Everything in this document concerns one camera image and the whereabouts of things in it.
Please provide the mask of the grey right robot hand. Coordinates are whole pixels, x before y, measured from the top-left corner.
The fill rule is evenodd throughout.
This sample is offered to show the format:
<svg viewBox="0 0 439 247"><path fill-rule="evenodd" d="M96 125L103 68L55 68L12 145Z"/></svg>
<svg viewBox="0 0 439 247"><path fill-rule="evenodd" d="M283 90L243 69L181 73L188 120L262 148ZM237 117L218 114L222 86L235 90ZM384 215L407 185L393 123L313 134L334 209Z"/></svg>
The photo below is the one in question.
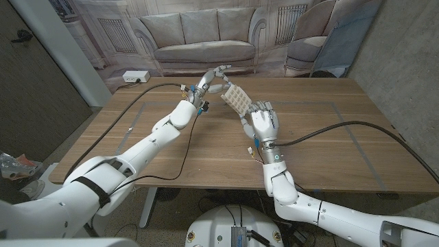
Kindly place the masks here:
<svg viewBox="0 0 439 247"><path fill-rule="evenodd" d="M251 104L247 113L251 116L252 125L243 115L240 116L240 120L249 138L258 138L262 142L277 139L280 125L277 114L269 101L256 101Z"/></svg>

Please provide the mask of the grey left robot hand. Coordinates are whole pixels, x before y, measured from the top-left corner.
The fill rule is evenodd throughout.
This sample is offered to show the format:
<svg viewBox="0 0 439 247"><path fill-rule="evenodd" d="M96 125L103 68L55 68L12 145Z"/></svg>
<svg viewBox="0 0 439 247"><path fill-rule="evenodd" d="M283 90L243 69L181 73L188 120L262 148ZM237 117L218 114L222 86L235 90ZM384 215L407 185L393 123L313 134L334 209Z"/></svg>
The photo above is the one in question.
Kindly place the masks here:
<svg viewBox="0 0 439 247"><path fill-rule="evenodd" d="M232 82L224 75L223 70L231 68L231 65L221 65L213 70L207 71L202 79L196 84L193 96L189 97L189 101L196 107L199 108L202 105L202 98L205 93L219 93L220 91L228 89ZM225 84L217 84L211 86L211 82L215 77L223 79Z"/></svg>

